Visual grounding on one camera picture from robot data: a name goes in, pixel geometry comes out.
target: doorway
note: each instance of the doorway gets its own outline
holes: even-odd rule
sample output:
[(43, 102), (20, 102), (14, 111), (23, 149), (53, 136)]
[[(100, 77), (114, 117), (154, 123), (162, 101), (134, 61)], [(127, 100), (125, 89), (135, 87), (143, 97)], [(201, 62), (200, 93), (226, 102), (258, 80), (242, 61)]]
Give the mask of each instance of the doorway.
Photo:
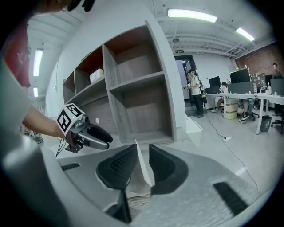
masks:
[(183, 87), (186, 86), (188, 83), (190, 83), (188, 72), (190, 69), (196, 71), (195, 63), (192, 55), (181, 55), (181, 56), (175, 56), (174, 58), (176, 60), (178, 72), (181, 78), (181, 86), (182, 86), (181, 89), (183, 92), (183, 97), (185, 102), (185, 112), (188, 116), (192, 116), (196, 112), (196, 107), (193, 102), (190, 90), (183, 89)]

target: sneaker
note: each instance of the sneaker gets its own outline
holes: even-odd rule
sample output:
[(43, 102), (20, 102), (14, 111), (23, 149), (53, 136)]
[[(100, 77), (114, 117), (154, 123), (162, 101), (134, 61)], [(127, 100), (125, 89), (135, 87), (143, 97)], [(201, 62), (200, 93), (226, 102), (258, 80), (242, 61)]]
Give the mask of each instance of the sneaker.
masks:
[(246, 114), (243, 114), (243, 117), (241, 119), (239, 119), (239, 122), (245, 122), (246, 119), (249, 118), (249, 115), (246, 113)]
[(244, 122), (245, 122), (245, 120), (243, 120), (243, 118), (241, 118), (241, 119), (239, 119), (239, 122), (244, 123)]

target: white floor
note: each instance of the white floor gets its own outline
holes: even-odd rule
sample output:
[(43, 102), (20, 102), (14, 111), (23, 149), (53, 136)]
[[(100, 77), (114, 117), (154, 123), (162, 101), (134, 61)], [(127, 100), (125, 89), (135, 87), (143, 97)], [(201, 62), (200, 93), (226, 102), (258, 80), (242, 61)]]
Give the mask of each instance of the white floor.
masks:
[[(273, 111), (268, 112), (272, 117), (272, 122), (275, 119), (280, 119), (273, 117), (273, 113)], [(258, 118), (255, 121), (250, 118), (245, 123), (240, 123), (238, 118), (224, 119), (220, 112), (209, 112), (207, 116), (220, 135), (232, 137), (227, 145), (246, 165), (258, 185), (259, 195), (273, 188), (284, 167), (284, 135), (279, 133), (280, 127), (275, 126), (270, 128), (268, 132), (260, 132), (259, 135), (256, 135)], [(206, 115), (202, 118), (191, 118), (203, 128), (201, 143), (197, 144), (199, 154), (215, 159), (254, 184), (241, 161), (227, 149), (222, 138), (210, 125)]]

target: exit sign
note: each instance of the exit sign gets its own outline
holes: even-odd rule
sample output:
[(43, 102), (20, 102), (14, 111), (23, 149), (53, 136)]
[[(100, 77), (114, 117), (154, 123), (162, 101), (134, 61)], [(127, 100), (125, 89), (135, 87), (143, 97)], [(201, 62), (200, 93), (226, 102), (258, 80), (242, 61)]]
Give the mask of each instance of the exit sign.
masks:
[(184, 51), (183, 50), (177, 50), (176, 51), (176, 54), (180, 54), (180, 53), (184, 53)]

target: wooden shelf unit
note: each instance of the wooden shelf unit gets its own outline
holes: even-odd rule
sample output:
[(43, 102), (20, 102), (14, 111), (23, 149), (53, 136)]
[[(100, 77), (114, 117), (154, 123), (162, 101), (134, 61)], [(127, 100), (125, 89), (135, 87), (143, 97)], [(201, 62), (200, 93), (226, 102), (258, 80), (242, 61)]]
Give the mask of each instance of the wooden shelf unit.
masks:
[[(104, 78), (90, 84), (90, 74), (98, 68)], [(65, 103), (75, 103), (93, 124), (117, 134), (122, 143), (174, 140), (169, 88), (147, 26), (120, 34), (88, 54), (64, 86)]]

